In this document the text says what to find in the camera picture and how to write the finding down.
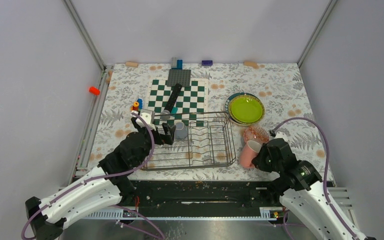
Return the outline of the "grey blue mug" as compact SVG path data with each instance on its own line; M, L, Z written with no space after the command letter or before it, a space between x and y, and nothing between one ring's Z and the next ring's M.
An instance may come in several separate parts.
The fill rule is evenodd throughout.
M184 122L178 121L175 123L174 139L184 140L188 137L189 130Z

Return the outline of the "large pink mug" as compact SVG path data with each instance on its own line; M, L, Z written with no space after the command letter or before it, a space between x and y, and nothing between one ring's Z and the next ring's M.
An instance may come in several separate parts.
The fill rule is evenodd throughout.
M262 144L255 140L248 140L239 156L239 164L246 169L254 168L252 160L259 154Z

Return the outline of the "blue white patterned bowl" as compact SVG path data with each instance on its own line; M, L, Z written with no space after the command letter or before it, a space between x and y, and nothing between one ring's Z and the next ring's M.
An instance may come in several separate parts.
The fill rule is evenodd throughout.
M268 132L260 127L260 126L248 126L242 134L242 138L244 143L247 143L248 141L256 141L260 144L268 143L270 140L270 136Z

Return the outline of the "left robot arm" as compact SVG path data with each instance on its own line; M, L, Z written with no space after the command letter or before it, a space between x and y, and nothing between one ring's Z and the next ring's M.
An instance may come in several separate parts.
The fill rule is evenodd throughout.
M106 207L135 200L135 187L128 176L143 168L154 154L157 145L173 143L175 127L163 124L164 134L143 117L133 117L136 128L108 153L97 166L80 179L57 193L45 197L31 197L25 201L27 222L21 238L28 239L31 228L33 240L55 240L78 220Z

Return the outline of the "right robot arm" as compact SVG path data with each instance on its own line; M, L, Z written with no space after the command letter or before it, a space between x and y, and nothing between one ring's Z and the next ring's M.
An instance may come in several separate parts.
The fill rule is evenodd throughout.
M298 160L284 139L262 144L251 162L260 171L279 174L267 185L267 201L286 207L317 239L369 239L340 209L315 167Z

